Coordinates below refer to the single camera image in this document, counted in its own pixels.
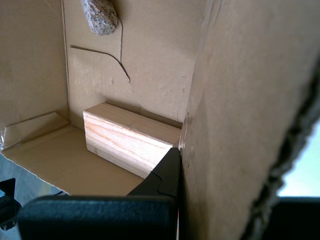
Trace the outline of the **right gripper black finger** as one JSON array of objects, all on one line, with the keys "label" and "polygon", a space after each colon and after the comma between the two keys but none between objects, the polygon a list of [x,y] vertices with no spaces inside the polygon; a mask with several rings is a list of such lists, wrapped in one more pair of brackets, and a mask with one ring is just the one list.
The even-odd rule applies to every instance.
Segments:
[{"label": "right gripper black finger", "polygon": [[47,196],[17,215],[24,240],[174,240],[182,157],[171,148],[126,196]]},{"label": "right gripper black finger", "polygon": [[280,197],[263,240],[319,240],[320,198]]}]

